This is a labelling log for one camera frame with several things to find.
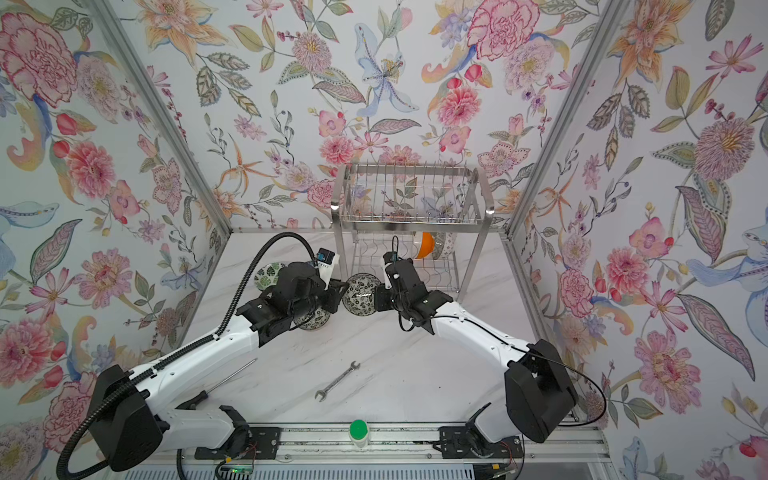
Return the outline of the black floral pattern bowl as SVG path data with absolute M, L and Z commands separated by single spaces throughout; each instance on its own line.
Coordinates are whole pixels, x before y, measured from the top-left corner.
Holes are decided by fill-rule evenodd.
M 366 317 L 376 312 L 374 294 L 381 281 L 370 273 L 356 273 L 349 277 L 342 303 L 352 315 Z

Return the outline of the orange white bowl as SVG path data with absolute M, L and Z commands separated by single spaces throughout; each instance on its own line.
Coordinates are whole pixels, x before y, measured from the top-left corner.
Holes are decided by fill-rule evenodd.
M 416 259 L 429 257 L 435 248 L 435 238 L 430 232 L 416 232 L 413 237 L 413 248 Z

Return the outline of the green geometric pattern bowl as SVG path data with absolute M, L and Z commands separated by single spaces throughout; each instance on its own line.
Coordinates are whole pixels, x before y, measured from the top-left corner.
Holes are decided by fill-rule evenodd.
M 434 249 L 432 251 L 433 260 L 444 260 L 448 258 L 455 249 L 456 236 L 454 232 L 436 232 L 434 234 Z

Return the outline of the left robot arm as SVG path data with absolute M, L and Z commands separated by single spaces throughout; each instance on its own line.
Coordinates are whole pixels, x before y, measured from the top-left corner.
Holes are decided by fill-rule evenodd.
M 308 260 L 280 269 L 274 286 L 242 302 L 256 267 L 283 239 L 298 241 Z M 247 267 L 218 327 L 157 360 L 129 370 L 113 366 L 98 376 L 88 413 L 60 453 L 57 477 L 84 479 L 105 468 L 126 471 L 157 451 L 244 453 L 253 435 L 234 407 L 203 411 L 179 404 L 178 396 L 233 360 L 296 329 L 297 320 L 317 309 L 336 312 L 348 285 L 333 273 L 345 267 L 341 254 L 313 250 L 296 232 L 267 240 Z

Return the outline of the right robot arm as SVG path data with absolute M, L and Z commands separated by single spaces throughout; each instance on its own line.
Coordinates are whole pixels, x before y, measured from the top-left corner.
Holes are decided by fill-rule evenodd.
M 512 337 L 467 311 L 452 296 L 430 290 L 410 258 L 389 251 L 382 258 L 386 281 L 373 294 L 376 310 L 395 311 L 401 322 L 452 342 L 487 362 L 503 379 L 504 400 L 489 402 L 465 423 L 459 444 L 481 456 L 516 437 L 543 443 L 577 407 L 571 379 L 582 373 L 567 366 L 553 344 Z

